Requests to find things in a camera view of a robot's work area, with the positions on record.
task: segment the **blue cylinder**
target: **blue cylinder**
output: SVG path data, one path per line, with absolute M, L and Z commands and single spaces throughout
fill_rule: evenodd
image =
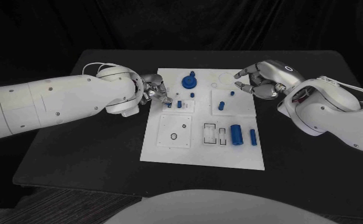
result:
M 219 103 L 218 109 L 219 109 L 219 110 L 223 110 L 223 108 L 225 108 L 225 102 L 221 102 L 221 103 Z
M 242 145 L 244 144 L 244 138 L 242 138 L 242 130 L 241 125 L 234 124 L 231 126 L 231 135 L 232 135 L 232 144 L 234 145 Z
M 192 89 L 196 86 L 195 71 L 183 78 L 182 85 L 186 89 Z
M 249 134 L 251 134 L 251 144 L 257 145 L 255 130 L 254 129 L 249 130 Z

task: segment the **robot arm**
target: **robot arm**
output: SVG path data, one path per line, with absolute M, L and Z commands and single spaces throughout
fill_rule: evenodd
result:
M 278 61 L 267 60 L 244 69 L 235 78 L 251 74 L 257 87 L 235 82 L 257 97 L 271 100 L 284 92 L 278 111 L 313 136 L 330 131 L 352 147 L 363 150 L 363 109 L 356 97 L 336 80 L 320 77 L 304 80 L 300 73 Z
M 92 116 L 104 108 L 131 116 L 140 102 L 172 103 L 160 75 L 144 80 L 131 69 L 111 66 L 95 77 L 82 74 L 0 87 L 0 137 Z

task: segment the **white board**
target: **white board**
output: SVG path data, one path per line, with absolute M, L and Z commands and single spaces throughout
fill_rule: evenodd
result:
M 198 85 L 193 89 L 186 89 L 182 86 L 182 79 L 189 75 L 190 71 L 195 71 L 195 77 L 198 79 Z M 177 101 L 193 100 L 193 112 L 179 111 L 177 107 L 169 111 L 166 105 L 160 102 L 153 101 L 150 107 L 144 144 L 141 150 L 140 161 L 187 164 L 187 165 L 203 165 L 229 168 L 244 168 L 264 170 L 264 159 L 259 142 L 259 131 L 255 120 L 255 108 L 252 95 L 244 93 L 238 87 L 235 87 L 234 75 L 241 69 L 159 69 L 159 74 L 163 76 L 164 85 L 169 92 L 169 97 L 173 100 L 173 106 Z M 248 76 L 242 77 L 238 81 L 249 84 Z M 235 91 L 235 97 L 238 102 L 235 106 L 241 106 L 245 109 L 245 113 L 232 113 L 232 109 L 225 104 L 228 109 L 225 114 L 213 115 L 213 102 L 212 94 L 215 99 L 231 98 L 231 91 Z M 159 146 L 160 136 L 169 135 L 172 131 L 164 131 L 160 128 L 160 119 L 163 115 L 190 116 L 190 142 L 189 148 L 176 146 Z M 180 121 L 176 117 L 176 124 L 180 125 Z M 205 123 L 216 125 L 216 144 L 203 143 L 205 134 Z M 242 128 L 244 145 L 232 145 L 231 137 L 231 125 L 239 124 Z M 219 141 L 219 129 L 225 129 L 225 140 L 226 145 L 221 145 Z M 255 137 L 258 145 L 252 146 L 249 130 L 255 129 Z

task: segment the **black curtain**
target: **black curtain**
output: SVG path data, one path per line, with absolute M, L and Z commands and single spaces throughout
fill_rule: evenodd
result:
M 362 81 L 362 2 L 0 0 L 0 85 L 68 75 L 85 49 L 337 50 Z M 0 139 L 5 203 L 16 200 L 12 174 L 35 134 Z

